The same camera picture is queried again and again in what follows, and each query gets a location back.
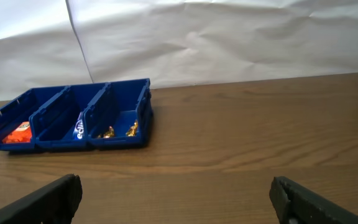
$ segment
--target blue plastic container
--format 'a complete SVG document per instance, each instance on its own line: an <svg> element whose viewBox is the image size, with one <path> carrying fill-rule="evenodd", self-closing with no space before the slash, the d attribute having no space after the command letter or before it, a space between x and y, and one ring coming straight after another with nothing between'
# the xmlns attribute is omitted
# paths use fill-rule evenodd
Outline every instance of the blue plastic container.
<svg viewBox="0 0 358 224"><path fill-rule="evenodd" d="M144 145L153 116L149 86L147 78L30 89L0 109L0 151ZM128 137L135 120L136 135ZM31 142L3 144L23 121L30 122ZM109 126L115 137L98 138Z"/></svg>

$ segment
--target wood grain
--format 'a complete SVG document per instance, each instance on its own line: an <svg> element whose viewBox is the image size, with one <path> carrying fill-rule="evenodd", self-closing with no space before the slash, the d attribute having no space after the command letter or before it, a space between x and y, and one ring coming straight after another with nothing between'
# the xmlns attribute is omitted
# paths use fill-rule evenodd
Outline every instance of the wood grain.
<svg viewBox="0 0 358 224"><path fill-rule="evenodd" d="M278 223L285 175L358 214L358 73L158 89L152 106L143 149L0 152L0 208L74 173L73 223Z"/></svg>

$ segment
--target blue and white package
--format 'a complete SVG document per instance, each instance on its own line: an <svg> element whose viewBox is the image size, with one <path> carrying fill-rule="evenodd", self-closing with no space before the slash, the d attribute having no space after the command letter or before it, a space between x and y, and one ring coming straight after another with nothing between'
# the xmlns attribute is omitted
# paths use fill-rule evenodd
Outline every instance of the blue and white package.
<svg viewBox="0 0 358 224"><path fill-rule="evenodd" d="M73 138L82 139L83 135L84 135L84 124L82 122L82 112L80 112L80 115L77 118L77 122L75 123Z"/></svg>

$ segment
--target wrinkled white paper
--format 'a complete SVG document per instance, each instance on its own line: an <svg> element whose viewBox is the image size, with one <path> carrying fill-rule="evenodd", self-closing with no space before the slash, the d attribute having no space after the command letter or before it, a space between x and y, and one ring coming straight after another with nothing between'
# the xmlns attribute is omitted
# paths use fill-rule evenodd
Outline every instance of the wrinkled white paper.
<svg viewBox="0 0 358 224"><path fill-rule="evenodd" d="M0 0L0 100L74 83L91 78L65 1Z"/></svg>
<svg viewBox="0 0 358 224"><path fill-rule="evenodd" d="M358 72L358 0L69 0L95 82L152 87Z"/></svg>

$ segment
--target orange package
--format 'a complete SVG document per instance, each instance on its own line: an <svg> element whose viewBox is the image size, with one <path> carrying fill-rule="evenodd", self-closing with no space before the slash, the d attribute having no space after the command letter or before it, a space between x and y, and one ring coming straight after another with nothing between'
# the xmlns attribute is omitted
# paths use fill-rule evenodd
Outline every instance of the orange package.
<svg viewBox="0 0 358 224"><path fill-rule="evenodd" d="M31 142L31 129L30 122L24 121L21 125L16 128L13 132L8 134L2 142L6 143L20 143L20 142Z"/></svg>

